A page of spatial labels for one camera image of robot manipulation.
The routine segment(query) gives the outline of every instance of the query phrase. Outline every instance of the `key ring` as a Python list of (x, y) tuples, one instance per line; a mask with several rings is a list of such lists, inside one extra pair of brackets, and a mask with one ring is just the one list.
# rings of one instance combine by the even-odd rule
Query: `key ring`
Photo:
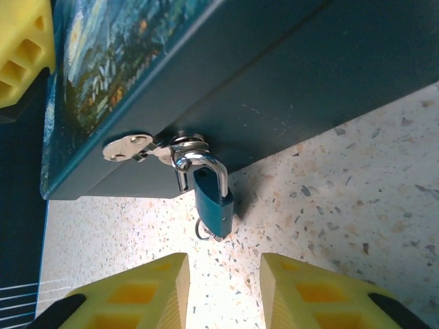
[(197, 238), (199, 238), (202, 241), (209, 241), (215, 238), (215, 235), (213, 233), (211, 233), (211, 235), (206, 236), (204, 238), (200, 235), (200, 222), (201, 222), (201, 217), (198, 217), (197, 222), (195, 223), (195, 235), (197, 236)]

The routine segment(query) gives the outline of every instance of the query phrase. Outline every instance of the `metal rivet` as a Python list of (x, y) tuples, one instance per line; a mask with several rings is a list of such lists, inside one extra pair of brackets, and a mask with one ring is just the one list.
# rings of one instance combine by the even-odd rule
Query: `metal rivet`
[(144, 136), (135, 136), (131, 138), (131, 143), (140, 145), (143, 144), (146, 141), (146, 137)]
[(114, 156), (111, 156), (110, 160), (114, 162), (125, 160), (126, 157), (123, 154), (115, 154)]

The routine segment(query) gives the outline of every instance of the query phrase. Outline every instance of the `yellow plastic block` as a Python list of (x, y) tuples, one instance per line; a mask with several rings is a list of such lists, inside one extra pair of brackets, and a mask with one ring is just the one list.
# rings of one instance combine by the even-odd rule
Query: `yellow plastic block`
[(278, 254), (261, 256), (261, 294), (267, 329), (399, 329), (369, 293), (373, 284)]
[(187, 254), (171, 254), (88, 284), (86, 301), (60, 329), (186, 328), (189, 296)]
[(36, 76), (55, 70), (50, 0), (0, 1), (0, 109), (14, 105)]

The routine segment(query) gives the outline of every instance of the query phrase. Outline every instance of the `floor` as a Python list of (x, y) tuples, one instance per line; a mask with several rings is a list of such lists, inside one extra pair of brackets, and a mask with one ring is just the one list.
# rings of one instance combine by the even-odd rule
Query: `floor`
[(71, 289), (189, 254), (187, 327), (265, 328), (259, 261), (276, 252), (375, 282), (439, 327), (439, 86), (242, 169), (240, 219), (199, 241), (193, 192), (50, 202), (38, 312)]

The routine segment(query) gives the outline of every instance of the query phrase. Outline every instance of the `dark background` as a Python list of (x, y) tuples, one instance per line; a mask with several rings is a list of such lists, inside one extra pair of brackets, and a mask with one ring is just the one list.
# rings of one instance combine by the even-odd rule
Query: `dark background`
[(35, 315), (46, 213), (39, 191), (44, 84), (16, 122), (0, 125), (0, 328)]

